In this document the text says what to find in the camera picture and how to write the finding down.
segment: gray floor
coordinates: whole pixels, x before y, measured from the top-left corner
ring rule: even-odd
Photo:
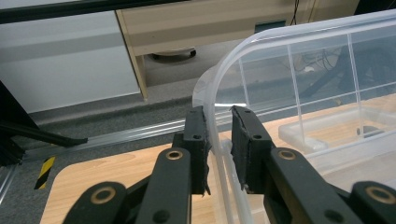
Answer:
[[[182,119],[191,108],[191,94],[198,77],[239,42],[197,47],[194,58],[185,55],[154,61],[147,56],[149,99],[146,102],[138,96],[127,96],[35,113],[31,117],[42,130],[70,137],[91,137]],[[171,142],[172,138],[172,134],[165,134],[57,156],[45,189],[34,189],[43,161],[24,162],[17,168],[10,189],[0,204],[0,222],[39,223],[54,177],[70,164],[162,145]],[[17,138],[17,141],[25,149],[45,145],[23,138]]]

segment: black and yellow warning tape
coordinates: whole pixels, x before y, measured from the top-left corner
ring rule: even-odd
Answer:
[[[38,179],[35,182],[35,189],[44,189],[46,187],[47,179],[49,178],[50,175],[50,168],[52,167],[54,161],[55,161],[55,157],[51,157],[43,162],[40,175],[38,176]]]

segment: wooden tabletop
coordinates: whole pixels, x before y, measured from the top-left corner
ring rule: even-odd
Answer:
[[[393,100],[395,95],[384,96],[374,100],[361,102],[363,106],[379,108],[382,111],[396,111],[396,103]],[[349,109],[352,105],[341,105],[331,109],[322,110],[303,115],[304,119],[312,119],[328,113],[333,113]],[[264,123],[266,130],[273,138],[278,147],[291,147],[278,137],[278,127],[298,121],[298,117],[279,119]],[[230,132],[221,133],[222,136],[229,137]],[[62,223],[67,212],[75,203],[78,197],[89,187],[104,181],[120,182],[126,187],[132,186],[142,178],[151,174],[158,154],[171,147],[170,144],[158,147],[146,148],[116,156],[106,157],[93,161],[85,161],[64,168],[55,178],[47,205],[41,219],[41,223]],[[215,163],[208,160],[211,170],[216,169]],[[213,176],[214,172],[209,172],[208,184],[212,191],[212,196],[206,194],[192,196],[192,223],[222,223],[223,220],[217,212],[221,204],[214,195],[219,195],[217,184]]]

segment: clear plastic container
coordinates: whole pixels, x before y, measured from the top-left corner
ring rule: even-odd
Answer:
[[[202,75],[193,105],[207,118],[221,223],[265,220],[262,196],[238,187],[221,134],[232,105],[252,109],[277,146],[300,150],[335,186],[396,188],[396,10],[255,34]]]

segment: white cabinet panel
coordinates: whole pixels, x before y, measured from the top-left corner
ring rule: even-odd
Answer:
[[[0,25],[0,78],[28,113],[140,92],[112,11]]]

